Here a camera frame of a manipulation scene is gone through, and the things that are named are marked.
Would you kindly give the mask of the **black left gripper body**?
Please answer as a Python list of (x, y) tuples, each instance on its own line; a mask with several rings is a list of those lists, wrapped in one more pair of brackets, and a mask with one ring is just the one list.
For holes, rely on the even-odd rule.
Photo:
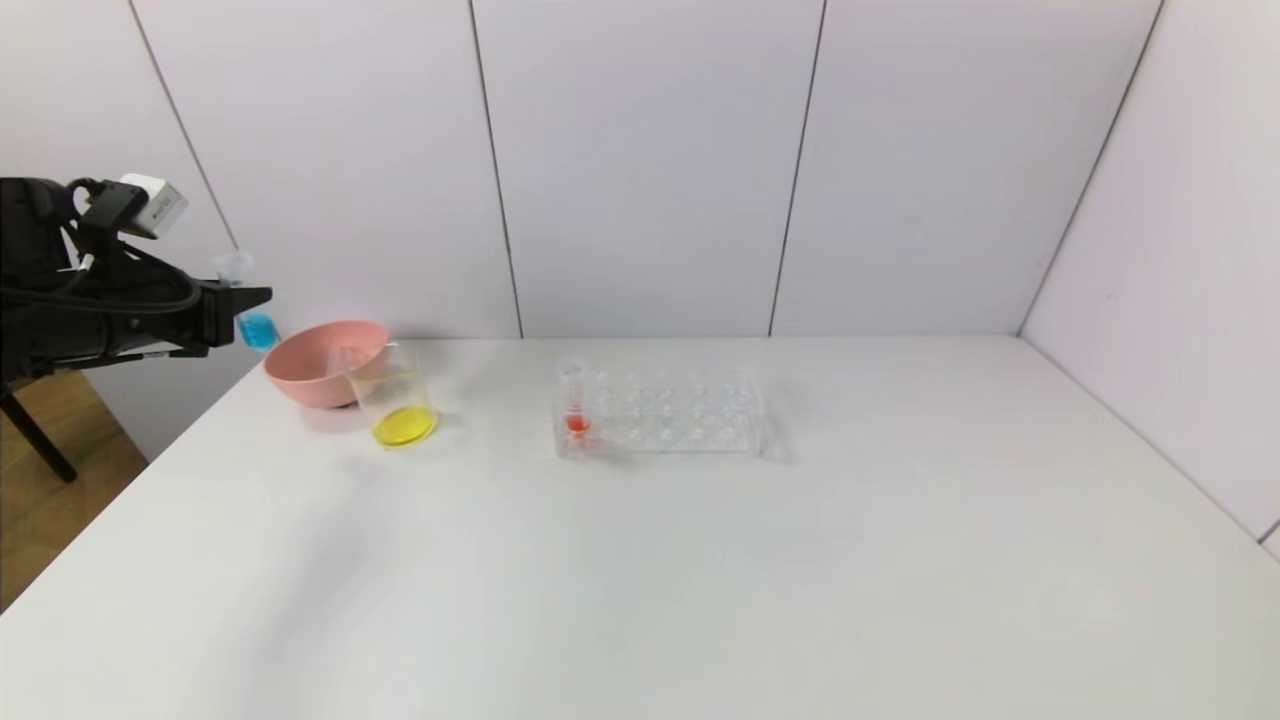
[[(187, 299), (192, 290), (198, 291), (198, 300), (178, 311), (137, 313), (123, 309), (177, 304)], [(204, 281), (187, 284), (173, 279), (141, 278), (129, 281), (122, 290), (105, 291), (102, 300), (111, 309), (102, 314), (106, 327), (102, 355), (118, 356), (166, 345), (204, 356), (211, 348), (230, 343), (234, 337), (233, 315), (227, 310), (225, 299), (223, 290)]]

